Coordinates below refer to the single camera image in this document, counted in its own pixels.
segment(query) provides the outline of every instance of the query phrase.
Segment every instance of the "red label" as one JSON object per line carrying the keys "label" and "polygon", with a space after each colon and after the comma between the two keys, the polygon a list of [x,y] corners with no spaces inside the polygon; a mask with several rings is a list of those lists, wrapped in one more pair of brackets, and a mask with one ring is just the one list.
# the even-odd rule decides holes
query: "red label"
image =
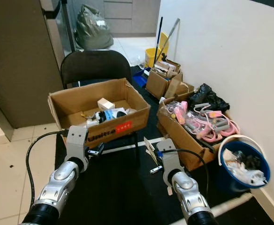
{"label": "red label", "polygon": [[116,129],[116,134],[119,134],[123,131],[126,131],[128,129],[131,129],[133,127],[133,122],[132,121],[128,121],[126,123],[120,124],[117,127],[115,127]]}

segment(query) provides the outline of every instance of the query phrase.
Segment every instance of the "small white box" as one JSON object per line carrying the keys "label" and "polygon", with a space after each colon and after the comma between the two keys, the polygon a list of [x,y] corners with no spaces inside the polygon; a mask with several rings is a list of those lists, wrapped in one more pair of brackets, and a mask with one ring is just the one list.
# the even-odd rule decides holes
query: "small white box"
{"label": "small white box", "polygon": [[109,102],[105,98],[102,98],[99,101],[97,101],[97,104],[100,110],[115,109],[115,104],[112,102]]}

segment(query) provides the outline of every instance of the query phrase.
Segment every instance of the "black cable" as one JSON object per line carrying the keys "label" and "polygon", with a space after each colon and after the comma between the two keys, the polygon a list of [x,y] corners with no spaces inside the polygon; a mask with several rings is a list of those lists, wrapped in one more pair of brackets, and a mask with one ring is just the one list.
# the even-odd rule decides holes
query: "black cable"
{"label": "black cable", "polygon": [[61,134],[61,131],[54,131],[54,132],[49,132],[47,134],[41,135],[38,137],[35,141],[30,144],[30,147],[26,153],[26,158],[25,158],[25,164],[26,164],[26,169],[28,171],[29,179],[30,179],[30,190],[31,190],[31,197],[30,197],[30,208],[32,207],[34,201],[35,201],[35,186],[34,186],[34,180],[32,173],[30,171],[30,163],[29,163],[29,158],[30,158],[30,151],[32,150],[33,146],[39,141],[41,138],[44,138],[48,135],[55,135],[55,134]]}
{"label": "black cable", "polygon": [[196,157],[198,157],[200,159],[200,161],[203,163],[203,166],[204,166],[204,168],[206,170],[206,174],[207,174],[207,189],[206,189],[206,201],[207,201],[209,175],[208,175],[206,162],[203,160],[203,158],[200,155],[198,155],[197,153],[190,151],[190,150],[184,150],[184,149],[164,150],[164,151],[161,151],[161,153],[176,152],[176,151],[191,153],[191,154],[195,155]]}

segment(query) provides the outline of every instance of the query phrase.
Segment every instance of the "gray garbage bag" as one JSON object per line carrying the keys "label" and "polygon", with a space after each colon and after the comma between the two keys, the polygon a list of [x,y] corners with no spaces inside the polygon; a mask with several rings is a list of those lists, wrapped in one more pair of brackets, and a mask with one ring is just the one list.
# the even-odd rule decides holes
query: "gray garbage bag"
{"label": "gray garbage bag", "polygon": [[84,50],[106,48],[114,43],[110,28],[99,11],[84,4],[77,15],[74,36],[77,45]]}

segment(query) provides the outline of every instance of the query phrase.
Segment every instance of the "chair leg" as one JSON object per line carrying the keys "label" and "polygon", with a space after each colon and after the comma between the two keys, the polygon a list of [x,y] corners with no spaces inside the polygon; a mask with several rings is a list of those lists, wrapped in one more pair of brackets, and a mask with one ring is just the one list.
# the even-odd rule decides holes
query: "chair leg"
{"label": "chair leg", "polygon": [[138,134],[137,134],[137,132],[135,132],[133,137],[134,137],[134,142],[135,142],[136,164],[137,164],[137,167],[140,167],[140,152],[139,152],[139,146],[138,146]]}

